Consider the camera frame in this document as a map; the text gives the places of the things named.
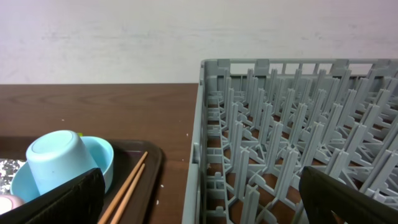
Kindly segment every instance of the bowl rim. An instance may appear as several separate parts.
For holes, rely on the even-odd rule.
[[[107,173],[109,171],[109,169],[111,168],[112,163],[113,163],[114,150],[113,150],[113,147],[112,147],[111,143],[109,143],[107,140],[105,140],[103,138],[99,138],[99,137],[96,137],[96,136],[82,136],[81,140],[83,140],[83,138],[92,138],[92,139],[95,139],[98,142],[102,142],[102,143],[104,143],[106,145],[106,147],[103,147],[105,149],[105,151],[107,151],[107,152],[110,151],[110,153],[111,153],[111,155],[110,155],[111,156],[110,157],[110,163],[106,166],[105,171],[102,173],[102,175],[105,175],[105,173]]]
[[[22,165],[22,166],[17,170],[17,172],[15,173],[15,176],[14,176],[14,177],[12,178],[12,180],[11,180],[11,184],[10,184],[10,193],[11,193],[11,195],[14,195],[14,192],[13,192],[13,190],[12,190],[12,186],[15,186],[15,185],[14,185],[14,179],[15,179],[15,177],[17,177],[18,173],[21,172],[22,168],[25,167],[25,166],[29,166],[29,163],[28,163],[27,161],[25,161],[24,165]]]

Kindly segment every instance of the dark brown tray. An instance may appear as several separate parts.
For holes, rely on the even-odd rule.
[[[0,137],[0,157],[26,159],[26,149],[35,139],[32,137]],[[119,223],[142,223],[163,161],[162,150],[147,141],[111,140],[109,142],[114,150],[113,180],[104,198],[103,212],[111,203],[143,152],[148,152],[144,161],[145,169],[119,221]]]

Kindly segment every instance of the black object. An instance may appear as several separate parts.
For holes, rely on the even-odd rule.
[[[46,194],[0,216],[0,223],[96,223],[103,206],[105,182],[91,169]]]
[[[398,211],[351,189],[340,181],[304,167],[299,191],[310,223],[398,223]]]

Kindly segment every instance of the pink object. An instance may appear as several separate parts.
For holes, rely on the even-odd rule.
[[[0,195],[0,215],[20,207],[24,201],[15,195]]]

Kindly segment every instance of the white wall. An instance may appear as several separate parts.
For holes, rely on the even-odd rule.
[[[397,58],[396,0],[0,0],[0,83],[197,82],[204,58]]]

